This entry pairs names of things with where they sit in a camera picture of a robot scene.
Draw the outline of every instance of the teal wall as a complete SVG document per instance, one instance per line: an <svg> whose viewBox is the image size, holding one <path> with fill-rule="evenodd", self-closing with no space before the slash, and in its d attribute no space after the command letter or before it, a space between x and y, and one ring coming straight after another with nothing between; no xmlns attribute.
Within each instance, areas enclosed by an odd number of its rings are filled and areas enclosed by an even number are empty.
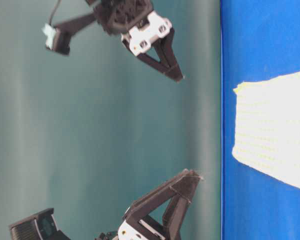
<svg viewBox="0 0 300 240"><path fill-rule="evenodd" d="M72 40L70 57L49 52L41 28L55 1L0 1L0 239L10 239L8 224L54 207L72 240L92 240L184 168L205 181L183 239L220 239L219 1L153 3L176 29L181 83L97 24ZM64 0L55 21L90 10Z"/></svg>

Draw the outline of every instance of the cable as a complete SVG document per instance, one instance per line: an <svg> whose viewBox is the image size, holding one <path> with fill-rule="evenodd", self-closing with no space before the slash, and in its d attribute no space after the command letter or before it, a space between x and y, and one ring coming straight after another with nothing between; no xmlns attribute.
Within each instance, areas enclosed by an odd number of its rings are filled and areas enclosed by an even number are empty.
<svg viewBox="0 0 300 240"><path fill-rule="evenodd" d="M55 15L55 13L57 11L57 8L59 7L60 3L61 3L61 0L58 0L57 3L55 4L53 10L52 10L52 13L51 13L50 18L49 18L49 25L50 26L51 26L51 23L52 23L52 18L54 17L54 15Z"/></svg>

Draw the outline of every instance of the blue table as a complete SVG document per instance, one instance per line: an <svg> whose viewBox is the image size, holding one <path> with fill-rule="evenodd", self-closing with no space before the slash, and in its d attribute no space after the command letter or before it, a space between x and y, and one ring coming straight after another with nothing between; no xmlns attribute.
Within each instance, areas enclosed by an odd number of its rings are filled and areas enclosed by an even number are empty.
<svg viewBox="0 0 300 240"><path fill-rule="evenodd" d="M222 239L300 240L300 189L232 156L233 89L300 71L300 0L223 0L221 27Z"/></svg>

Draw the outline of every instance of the screw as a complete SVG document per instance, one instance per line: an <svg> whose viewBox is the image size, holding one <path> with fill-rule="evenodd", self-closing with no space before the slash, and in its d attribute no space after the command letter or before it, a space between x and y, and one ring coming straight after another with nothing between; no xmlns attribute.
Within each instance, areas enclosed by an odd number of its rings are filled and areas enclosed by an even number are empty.
<svg viewBox="0 0 300 240"><path fill-rule="evenodd" d="M140 43L140 47L143 48L143 49L144 49L147 45L148 45L148 43L147 43L145 40L143 40L143 41Z"/></svg>
<svg viewBox="0 0 300 240"><path fill-rule="evenodd" d="M166 28L165 25L161 25L161 26L159 27L159 32L160 32L160 33L163 33L166 29L167 29L167 28Z"/></svg>

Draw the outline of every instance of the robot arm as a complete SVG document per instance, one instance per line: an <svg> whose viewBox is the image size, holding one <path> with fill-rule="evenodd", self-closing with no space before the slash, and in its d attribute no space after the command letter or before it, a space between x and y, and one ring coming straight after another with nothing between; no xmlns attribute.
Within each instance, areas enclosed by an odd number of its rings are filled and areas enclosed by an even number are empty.
<svg viewBox="0 0 300 240"><path fill-rule="evenodd" d="M195 171L183 170L134 201L118 231L101 233L95 240L181 240L180 228L200 179ZM160 224L149 214L168 200ZM58 229L53 213L48 208L11 224L12 240L70 240Z"/></svg>
<svg viewBox="0 0 300 240"><path fill-rule="evenodd" d="M86 2L92 6L97 0ZM154 11L151 0L101 0L93 13L54 26L46 24L42 29L47 36L46 48L68 55L71 37L95 21L108 35L120 34L126 49L142 62L176 82L184 78L172 50L175 30L167 18ZM147 54L152 47L160 61Z"/></svg>

